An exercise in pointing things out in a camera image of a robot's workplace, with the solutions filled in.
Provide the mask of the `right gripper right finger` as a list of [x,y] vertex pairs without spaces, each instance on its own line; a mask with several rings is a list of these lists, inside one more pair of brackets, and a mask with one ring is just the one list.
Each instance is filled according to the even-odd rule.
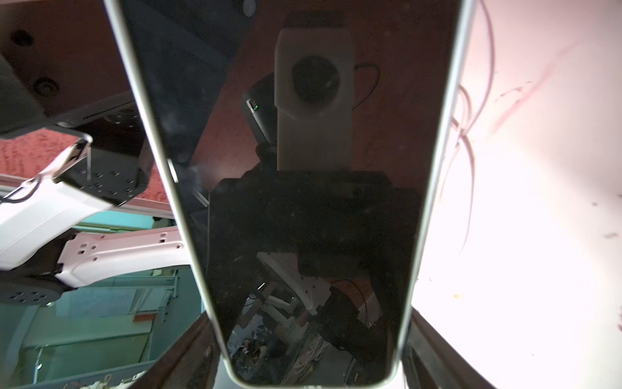
[[409,388],[494,389],[415,309],[402,364]]

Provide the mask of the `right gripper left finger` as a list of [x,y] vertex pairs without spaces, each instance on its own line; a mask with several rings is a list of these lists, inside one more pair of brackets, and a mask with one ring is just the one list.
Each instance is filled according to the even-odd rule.
[[131,387],[212,389],[219,361],[214,328],[203,313]]

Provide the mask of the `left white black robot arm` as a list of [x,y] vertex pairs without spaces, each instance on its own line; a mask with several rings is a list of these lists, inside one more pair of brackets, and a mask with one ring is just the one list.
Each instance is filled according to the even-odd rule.
[[154,158],[101,1],[1,4],[1,136],[76,137],[1,198],[1,303],[42,306],[110,277],[187,265],[176,227],[81,233],[148,187]]

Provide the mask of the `phone green case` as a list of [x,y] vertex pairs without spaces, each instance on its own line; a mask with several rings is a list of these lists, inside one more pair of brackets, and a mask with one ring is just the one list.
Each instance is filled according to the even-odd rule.
[[108,1],[235,383],[398,370],[473,1]]

